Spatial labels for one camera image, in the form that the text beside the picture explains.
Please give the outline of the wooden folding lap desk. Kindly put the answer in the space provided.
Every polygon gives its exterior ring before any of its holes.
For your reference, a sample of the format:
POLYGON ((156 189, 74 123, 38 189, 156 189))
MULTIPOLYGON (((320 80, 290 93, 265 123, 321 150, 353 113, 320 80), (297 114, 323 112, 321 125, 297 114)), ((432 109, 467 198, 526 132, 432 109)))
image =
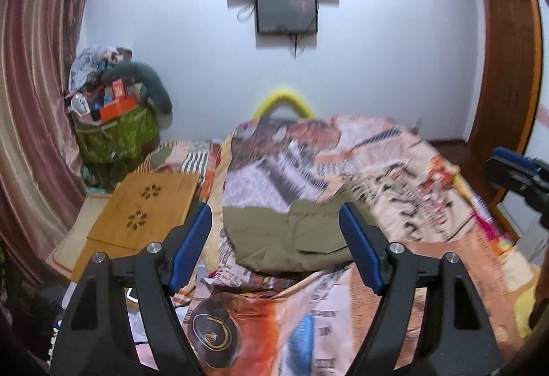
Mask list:
POLYGON ((71 279, 80 279, 92 255, 131 256, 152 242, 161 242, 185 221, 196 199, 196 173, 130 173, 115 188, 86 236, 71 279))

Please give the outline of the yellow bed footboard rail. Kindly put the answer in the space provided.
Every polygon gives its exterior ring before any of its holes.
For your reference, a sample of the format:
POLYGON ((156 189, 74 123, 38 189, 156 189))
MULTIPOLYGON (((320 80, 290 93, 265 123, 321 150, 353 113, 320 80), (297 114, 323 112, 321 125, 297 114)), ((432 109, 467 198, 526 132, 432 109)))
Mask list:
POLYGON ((289 107, 300 118, 315 118, 316 113, 302 96, 290 88, 279 88, 269 93, 254 112, 254 118, 272 115, 279 107, 289 107))

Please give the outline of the colourful fleece blanket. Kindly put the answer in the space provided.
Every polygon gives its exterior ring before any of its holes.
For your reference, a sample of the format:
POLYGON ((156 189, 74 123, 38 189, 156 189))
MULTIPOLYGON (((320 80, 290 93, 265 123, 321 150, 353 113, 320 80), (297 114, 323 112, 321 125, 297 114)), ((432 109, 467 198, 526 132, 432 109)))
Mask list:
POLYGON ((454 177, 454 187, 471 207, 473 231, 480 245, 486 249, 489 258, 494 258, 496 270, 492 272, 505 286, 505 293, 513 309, 515 330, 520 339, 532 334, 530 315, 536 304, 536 288, 541 267, 527 261, 518 247, 498 233, 484 201, 476 195, 469 183, 458 173, 454 177))

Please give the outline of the striped maroon curtain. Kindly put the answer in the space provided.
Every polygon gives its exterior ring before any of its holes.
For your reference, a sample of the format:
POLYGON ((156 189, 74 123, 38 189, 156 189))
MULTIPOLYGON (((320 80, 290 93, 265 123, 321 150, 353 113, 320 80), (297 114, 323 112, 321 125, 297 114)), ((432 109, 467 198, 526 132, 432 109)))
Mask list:
POLYGON ((34 279, 85 198, 64 96, 85 0, 1 0, 1 240, 34 279))

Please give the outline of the small black wall monitor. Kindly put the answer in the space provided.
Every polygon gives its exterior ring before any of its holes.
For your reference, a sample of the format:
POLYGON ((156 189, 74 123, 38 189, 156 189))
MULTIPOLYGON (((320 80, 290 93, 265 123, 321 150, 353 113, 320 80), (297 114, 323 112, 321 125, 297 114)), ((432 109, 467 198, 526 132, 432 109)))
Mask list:
POLYGON ((259 35, 311 35, 318 30, 317 0, 256 0, 259 35))

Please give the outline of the green storage basket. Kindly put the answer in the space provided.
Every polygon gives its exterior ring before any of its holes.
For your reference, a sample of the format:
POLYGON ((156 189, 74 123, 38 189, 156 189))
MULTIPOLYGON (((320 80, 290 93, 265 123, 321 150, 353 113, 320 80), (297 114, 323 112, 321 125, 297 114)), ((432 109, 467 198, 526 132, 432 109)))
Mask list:
POLYGON ((156 118, 142 105, 100 125, 75 122, 73 130, 85 184, 107 192, 113 191, 160 144, 156 118))

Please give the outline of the brown wooden room door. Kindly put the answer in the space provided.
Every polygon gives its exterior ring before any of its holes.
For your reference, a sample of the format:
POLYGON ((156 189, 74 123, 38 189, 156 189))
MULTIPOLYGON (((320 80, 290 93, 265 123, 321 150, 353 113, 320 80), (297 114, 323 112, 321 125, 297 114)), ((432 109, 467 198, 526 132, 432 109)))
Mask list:
POLYGON ((478 177, 470 180, 488 205, 502 199, 485 174, 499 146, 522 154, 532 132, 541 89, 541 15, 538 0, 484 0, 483 79, 468 146, 478 177))

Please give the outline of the newspaper print bed quilt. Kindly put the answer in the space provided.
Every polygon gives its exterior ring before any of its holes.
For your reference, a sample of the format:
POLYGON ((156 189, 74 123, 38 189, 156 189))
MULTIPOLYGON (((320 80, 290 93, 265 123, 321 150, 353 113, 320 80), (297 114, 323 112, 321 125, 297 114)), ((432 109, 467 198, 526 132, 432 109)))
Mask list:
POLYGON ((473 215, 430 145, 381 118, 240 125, 223 148, 211 229, 171 298, 201 375, 493 375, 502 366, 505 288, 473 215), (352 259, 263 274, 236 263, 225 207, 288 212, 347 187, 339 227, 352 259))

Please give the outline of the olive green pants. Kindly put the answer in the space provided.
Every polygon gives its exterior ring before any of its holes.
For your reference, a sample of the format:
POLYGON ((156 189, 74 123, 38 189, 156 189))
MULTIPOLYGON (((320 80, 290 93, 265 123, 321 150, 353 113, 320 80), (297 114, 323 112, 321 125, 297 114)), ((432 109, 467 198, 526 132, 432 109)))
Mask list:
POLYGON ((223 227, 237 264, 263 274, 315 272, 352 259, 339 227, 343 204, 354 203, 370 223, 370 206, 344 187, 324 202, 297 199, 289 211, 225 207, 223 227))

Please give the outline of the orange box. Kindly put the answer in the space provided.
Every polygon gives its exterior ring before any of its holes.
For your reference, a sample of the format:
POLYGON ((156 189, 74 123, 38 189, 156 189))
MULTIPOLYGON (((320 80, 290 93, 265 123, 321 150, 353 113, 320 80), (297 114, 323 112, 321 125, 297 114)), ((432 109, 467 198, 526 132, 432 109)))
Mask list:
POLYGON ((100 116, 102 122, 108 122, 119 116, 123 116, 125 113, 133 110, 138 105, 138 100, 135 96, 130 96, 124 99, 118 99, 111 103, 105 104, 100 110, 100 116))

